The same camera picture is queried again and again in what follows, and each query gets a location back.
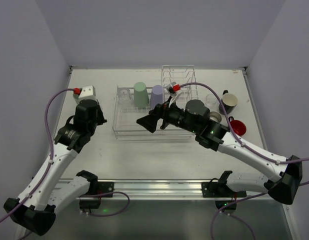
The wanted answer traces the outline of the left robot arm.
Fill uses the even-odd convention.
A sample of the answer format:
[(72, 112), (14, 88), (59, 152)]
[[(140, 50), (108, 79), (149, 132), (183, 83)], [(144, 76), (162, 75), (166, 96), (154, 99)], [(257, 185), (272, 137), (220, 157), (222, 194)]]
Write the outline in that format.
[(97, 126), (106, 123), (97, 99), (80, 100), (75, 114), (60, 128), (53, 152), (49, 154), (35, 177), (17, 198), (8, 198), (3, 208), (12, 221), (39, 235), (45, 235), (53, 226), (57, 213), (76, 198), (98, 193), (98, 177), (82, 170), (65, 187), (54, 191), (55, 186), (91, 140)]

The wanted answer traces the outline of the cream and brown cup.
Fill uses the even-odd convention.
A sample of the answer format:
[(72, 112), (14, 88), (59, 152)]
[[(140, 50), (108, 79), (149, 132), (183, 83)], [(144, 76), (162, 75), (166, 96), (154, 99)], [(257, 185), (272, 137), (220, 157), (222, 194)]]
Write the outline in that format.
[(222, 116), (218, 112), (211, 111), (209, 113), (209, 119), (220, 123), (222, 121)]

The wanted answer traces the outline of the light green cup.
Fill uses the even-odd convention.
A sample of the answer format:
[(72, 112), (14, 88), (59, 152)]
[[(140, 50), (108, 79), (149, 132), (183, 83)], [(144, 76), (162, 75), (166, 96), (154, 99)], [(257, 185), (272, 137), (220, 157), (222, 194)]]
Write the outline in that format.
[(78, 105), (80, 103), (79, 96), (78, 95), (74, 95), (73, 98), (75, 100), (75, 103)]

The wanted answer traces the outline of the black mug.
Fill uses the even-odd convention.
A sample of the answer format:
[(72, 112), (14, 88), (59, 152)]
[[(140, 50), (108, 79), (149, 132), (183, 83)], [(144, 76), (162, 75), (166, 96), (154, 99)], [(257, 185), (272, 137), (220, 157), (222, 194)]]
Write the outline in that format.
[(230, 114), (235, 109), (235, 107), (238, 105), (239, 102), (238, 98), (234, 94), (229, 93), (228, 90), (223, 91), (220, 100), (221, 103), (219, 104), (218, 109), (222, 115)]

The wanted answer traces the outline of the red mug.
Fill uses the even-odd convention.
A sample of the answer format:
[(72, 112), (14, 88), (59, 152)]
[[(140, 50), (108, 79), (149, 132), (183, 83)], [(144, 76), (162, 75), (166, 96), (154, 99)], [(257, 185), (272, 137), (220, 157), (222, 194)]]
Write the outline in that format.
[(237, 135), (243, 136), (247, 132), (247, 127), (242, 121), (234, 119), (233, 116), (229, 116), (228, 120), (230, 122), (230, 125), (231, 125), (233, 131)]

